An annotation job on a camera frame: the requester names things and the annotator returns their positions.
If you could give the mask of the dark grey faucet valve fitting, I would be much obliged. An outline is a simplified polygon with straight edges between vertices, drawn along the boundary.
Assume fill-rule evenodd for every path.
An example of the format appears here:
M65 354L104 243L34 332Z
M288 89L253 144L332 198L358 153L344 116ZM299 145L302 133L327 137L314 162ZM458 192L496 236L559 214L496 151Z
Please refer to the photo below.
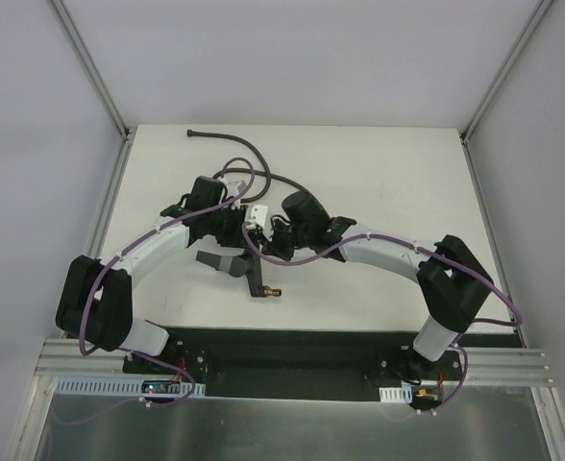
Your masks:
M232 278L246 279L252 298L278 298L283 293L280 288L263 283L260 258L252 250L244 249L239 255L217 255L198 251L195 260Z

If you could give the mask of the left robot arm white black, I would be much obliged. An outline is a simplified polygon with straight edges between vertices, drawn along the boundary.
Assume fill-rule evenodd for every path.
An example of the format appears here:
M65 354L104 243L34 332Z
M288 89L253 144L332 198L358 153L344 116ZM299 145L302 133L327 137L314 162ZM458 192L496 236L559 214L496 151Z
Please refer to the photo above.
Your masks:
M134 289L166 259L206 235L242 223L240 200L253 180L198 177L190 193L164 209L153 226L125 247L99 258L80 255L69 265L56 325L78 338L80 353L140 352L156 373L171 372L178 351L171 333L134 314Z

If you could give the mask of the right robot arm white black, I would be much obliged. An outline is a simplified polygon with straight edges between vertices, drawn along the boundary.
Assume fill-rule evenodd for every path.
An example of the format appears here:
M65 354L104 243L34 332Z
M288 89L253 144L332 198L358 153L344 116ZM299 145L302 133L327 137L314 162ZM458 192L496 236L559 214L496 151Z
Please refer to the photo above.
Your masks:
M407 367L422 379L437 373L441 356L476 319L493 282L467 245L449 234L435 242L413 242L379 233L354 219L331 217L305 192L285 198L282 210L286 217L274 218L271 236L262 240L265 255L291 262L297 250L309 249L418 284L429 315L410 347Z

